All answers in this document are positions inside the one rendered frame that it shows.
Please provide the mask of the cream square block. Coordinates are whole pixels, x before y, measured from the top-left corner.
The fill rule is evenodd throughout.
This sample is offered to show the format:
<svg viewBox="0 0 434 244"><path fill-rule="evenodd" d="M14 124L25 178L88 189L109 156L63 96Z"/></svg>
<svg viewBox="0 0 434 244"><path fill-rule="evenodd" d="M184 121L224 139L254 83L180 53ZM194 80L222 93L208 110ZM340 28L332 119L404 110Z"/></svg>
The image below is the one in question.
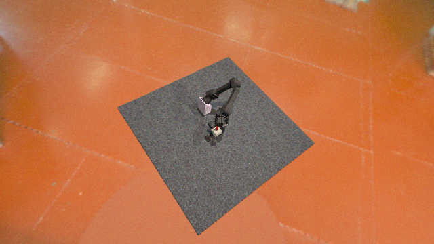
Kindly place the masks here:
<svg viewBox="0 0 434 244"><path fill-rule="evenodd" d="M218 131L216 131L216 127L214 129L211 129L211 132L213 133L213 135L216 137L218 135L220 135L222 133L221 129L218 128Z"/></svg>

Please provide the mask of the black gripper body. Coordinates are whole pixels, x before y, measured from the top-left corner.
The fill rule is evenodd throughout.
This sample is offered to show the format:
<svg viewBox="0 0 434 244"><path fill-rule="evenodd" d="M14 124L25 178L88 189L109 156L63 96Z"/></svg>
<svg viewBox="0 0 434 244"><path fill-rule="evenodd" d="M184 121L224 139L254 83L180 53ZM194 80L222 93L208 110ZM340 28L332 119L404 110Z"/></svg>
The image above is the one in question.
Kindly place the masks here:
<svg viewBox="0 0 434 244"><path fill-rule="evenodd" d="M215 128L215 124L216 124L216 118L215 118L215 121L210 121L210 122L208 122L208 126L211 128L211 129L214 129Z"/></svg>

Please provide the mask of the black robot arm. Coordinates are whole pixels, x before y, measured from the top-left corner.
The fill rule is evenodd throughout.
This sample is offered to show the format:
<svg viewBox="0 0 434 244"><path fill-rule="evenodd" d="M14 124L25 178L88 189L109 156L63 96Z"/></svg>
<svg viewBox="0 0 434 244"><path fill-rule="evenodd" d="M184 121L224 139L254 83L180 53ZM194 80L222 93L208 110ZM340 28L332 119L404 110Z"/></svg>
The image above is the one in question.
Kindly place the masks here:
<svg viewBox="0 0 434 244"><path fill-rule="evenodd" d="M204 98L202 98L202 100L206 103L206 104L210 104L210 102L212 101L212 99L216 99L218 98L219 94L221 94L222 92L225 92L226 90L233 88L233 91L227 101L226 104L223 105L222 108L218 108L218 111L216 113L216 126L217 127L226 127L228 125L228 121L225 121L224 119L227 119L229 117L229 115L231 114L232 111L232 105L238 95L238 93L240 92L240 87L241 87L241 82L236 79L236 78L232 78L229 80L229 82L225 85L223 85L222 87L219 87L218 89L211 89L210 91L206 91L206 95ZM225 115L226 116L225 116Z"/></svg>

